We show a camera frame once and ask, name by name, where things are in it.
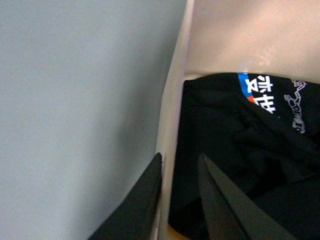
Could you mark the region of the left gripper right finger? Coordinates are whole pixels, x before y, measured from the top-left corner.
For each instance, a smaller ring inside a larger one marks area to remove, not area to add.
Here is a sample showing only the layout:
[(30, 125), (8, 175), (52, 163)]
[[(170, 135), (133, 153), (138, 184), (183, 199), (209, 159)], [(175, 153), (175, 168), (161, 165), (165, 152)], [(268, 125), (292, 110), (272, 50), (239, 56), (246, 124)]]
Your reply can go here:
[(295, 237), (251, 201), (204, 153), (198, 184), (211, 240), (293, 240)]

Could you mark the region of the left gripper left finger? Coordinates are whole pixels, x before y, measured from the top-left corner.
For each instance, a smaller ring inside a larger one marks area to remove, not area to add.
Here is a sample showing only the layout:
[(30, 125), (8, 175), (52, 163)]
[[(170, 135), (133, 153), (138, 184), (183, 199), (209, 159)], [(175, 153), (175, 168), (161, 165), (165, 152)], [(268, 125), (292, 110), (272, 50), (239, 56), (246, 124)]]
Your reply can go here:
[(90, 240), (149, 240), (162, 187), (162, 155), (157, 153), (123, 202)]

